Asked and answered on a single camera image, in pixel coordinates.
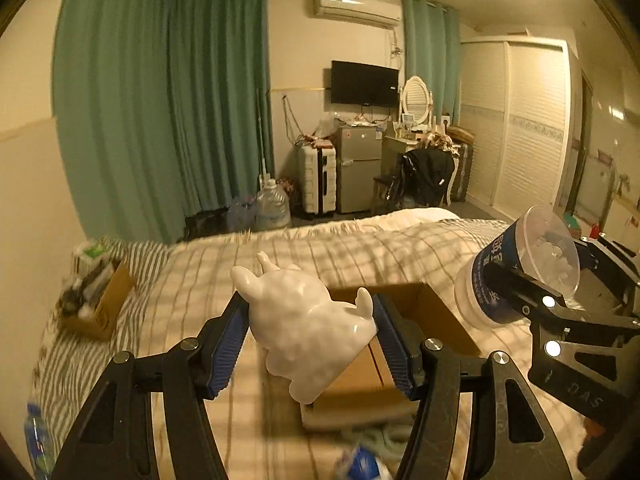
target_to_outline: wall-mounted tv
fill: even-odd
[[[385,66],[333,61],[331,102],[398,107],[398,70]]]

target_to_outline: white suitcase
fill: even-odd
[[[307,213],[335,211],[336,165],[334,148],[302,146],[298,150],[298,177],[302,207]]]

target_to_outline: bunny figurine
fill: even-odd
[[[284,269],[258,253],[259,278],[244,267],[231,280],[249,303],[249,326],[265,347],[267,370],[291,380],[289,393],[310,404],[355,359],[378,329],[367,289],[356,304],[333,301],[324,284],[297,266]]]

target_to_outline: curtain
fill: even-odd
[[[457,121],[460,81],[460,20],[454,9],[427,0],[402,0],[405,76],[420,77],[433,92],[437,120],[443,113]]]
[[[185,216],[255,193],[265,22],[264,0],[63,1],[52,102],[88,236],[174,242]]]
[[[192,211],[254,194],[262,155],[272,166],[264,2],[168,0],[170,98]]]

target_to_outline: white wardrobe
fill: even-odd
[[[462,52],[460,126],[476,136],[469,201],[510,219],[536,204],[558,206],[573,177],[566,162],[577,89],[566,42],[479,37]]]

